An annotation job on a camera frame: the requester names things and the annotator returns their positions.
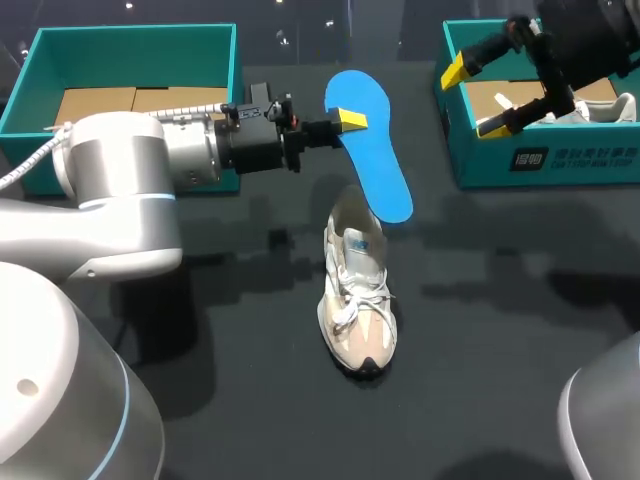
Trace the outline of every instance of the shoe tongue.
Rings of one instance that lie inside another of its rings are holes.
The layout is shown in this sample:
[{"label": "shoe tongue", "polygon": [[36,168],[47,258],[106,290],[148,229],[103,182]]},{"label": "shoe tongue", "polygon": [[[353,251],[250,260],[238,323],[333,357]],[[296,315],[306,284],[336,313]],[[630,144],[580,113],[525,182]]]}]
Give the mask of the shoe tongue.
[{"label": "shoe tongue", "polygon": [[347,228],[342,238],[347,272],[361,277],[363,281],[377,277],[380,274],[380,266],[376,257],[380,252],[374,251],[371,235]]}]

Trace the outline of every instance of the shoe box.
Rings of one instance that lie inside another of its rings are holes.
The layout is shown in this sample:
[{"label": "shoe box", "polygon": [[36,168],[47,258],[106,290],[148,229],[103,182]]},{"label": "shoe box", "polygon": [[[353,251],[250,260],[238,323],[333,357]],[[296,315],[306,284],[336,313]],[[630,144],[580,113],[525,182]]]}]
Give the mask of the shoe box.
[{"label": "shoe box", "polygon": [[[234,24],[41,28],[0,118],[0,149],[17,166],[53,137],[49,127],[65,121],[243,97]],[[64,195],[50,156],[22,183],[30,197]],[[239,176],[228,170],[216,185],[189,193],[239,189]]]},{"label": "shoe box", "polygon": [[[525,53],[509,52],[470,81],[443,92],[440,77],[457,53],[491,33],[504,20],[443,23],[435,68],[436,96],[452,171],[460,188],[535,187],[640,183],[640,124],[551,124],[525,128],[505,138],[480,139],[477,121],[503,111],[495,95],[514,105],[543,95]],[[613,101],[628,92],[640,97],[640,72],[612,76],[580,91],[584,100]],[[522,158],[531,159],[521,162]]]}]

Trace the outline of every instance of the shoe sole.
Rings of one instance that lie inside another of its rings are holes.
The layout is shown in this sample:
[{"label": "shoe sole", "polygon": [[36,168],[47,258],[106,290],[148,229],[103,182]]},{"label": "shoe sole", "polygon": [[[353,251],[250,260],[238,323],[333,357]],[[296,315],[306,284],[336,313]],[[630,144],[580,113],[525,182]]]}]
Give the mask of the shoe sole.
[{"label": "shoe sole", "polygon": [[366,73],[347,70],[329,81],[324,104],[327,110],[340,107],[367,116],[366,129],[340,140],[374,215],[386,223],[409,219],[413,201],[391,143],[391,106],[384,89]]}]

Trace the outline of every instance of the shoe logo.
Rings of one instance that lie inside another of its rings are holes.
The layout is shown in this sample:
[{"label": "shoe logo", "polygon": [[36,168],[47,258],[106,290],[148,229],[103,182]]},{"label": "shoe logo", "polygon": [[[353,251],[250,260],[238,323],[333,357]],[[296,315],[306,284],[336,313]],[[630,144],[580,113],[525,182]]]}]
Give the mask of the shoe logo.
[{"label": "shoe logo", "polygon": [[366,252],[369,248],[369,242],[367,242],[366,240],[354,240],[353,242],[351,242],[351,248],[353,250]]}]

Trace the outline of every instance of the shoelace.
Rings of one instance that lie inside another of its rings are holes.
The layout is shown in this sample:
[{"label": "shoelace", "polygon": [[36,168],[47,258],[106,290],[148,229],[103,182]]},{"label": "shoelace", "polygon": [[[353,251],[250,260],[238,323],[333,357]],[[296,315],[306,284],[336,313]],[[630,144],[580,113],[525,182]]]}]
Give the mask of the shoelace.
[{"label": "shoelace", "polygon": [[366,306],[375,310],[382,316],[395,341],[395,332],[391,322],[391,315],[379,306],[385,300],[393,298],[393,295],[387,293],[388,290],[383,291],[387,285],[387,269],[385,268],[382,274],[382,279],[379,282],[368,282],[371,287],[375,287],[373,290],[368,292],[355,293],[353,290],[356,286],[356,276],[349,275],[349,273],[341,267],[338,267],[338,282],[340,283],[340,288],[345,294],[347,305],[333,317],[336,330],[340,331],[350,326],[356,318],[358,318],[360,308]]}]

